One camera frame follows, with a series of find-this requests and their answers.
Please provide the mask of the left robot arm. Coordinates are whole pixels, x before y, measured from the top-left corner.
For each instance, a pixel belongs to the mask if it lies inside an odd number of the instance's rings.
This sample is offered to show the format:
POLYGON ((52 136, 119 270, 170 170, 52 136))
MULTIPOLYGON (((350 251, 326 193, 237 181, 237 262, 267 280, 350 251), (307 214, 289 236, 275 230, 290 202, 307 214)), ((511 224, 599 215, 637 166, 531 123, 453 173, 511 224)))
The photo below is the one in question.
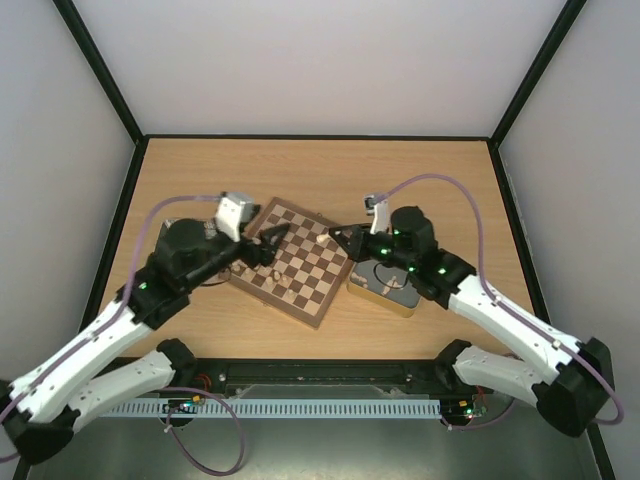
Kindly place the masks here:
POLYGON ((30 465, 60 452, 94 418, 164 387, 187 386, 196 359, 178 339, 164 340, 141 359, 105 373, 124 350, 186 308, 194 289, 241 260, 268 266, 290 229, 284 223, 257 239, 232 240, 221 230, 180 219, 161 231, 154 251, 129 286, 58 353, 30 373, 1 384, 1 425, 17 456, 30 465))

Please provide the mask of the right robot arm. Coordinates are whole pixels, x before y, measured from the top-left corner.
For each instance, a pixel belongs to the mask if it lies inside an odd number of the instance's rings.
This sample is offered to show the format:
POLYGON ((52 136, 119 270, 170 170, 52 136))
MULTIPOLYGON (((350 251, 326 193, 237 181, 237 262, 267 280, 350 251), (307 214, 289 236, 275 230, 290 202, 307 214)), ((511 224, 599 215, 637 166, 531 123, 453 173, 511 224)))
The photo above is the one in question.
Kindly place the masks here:
POLYGON ((609 348, 557 330, 503 297, 475 267, 439 247, 419 207, 395 210, 390 225, 344 225, 329 235, 356 263, 376 260, 404 271, 421 297, 472 321, 513 354, 455 340, 437 358, 438 384, 450 392, 467 384, 504 393, 535 407, 557 431, 581 436, 614 392, 609 348))

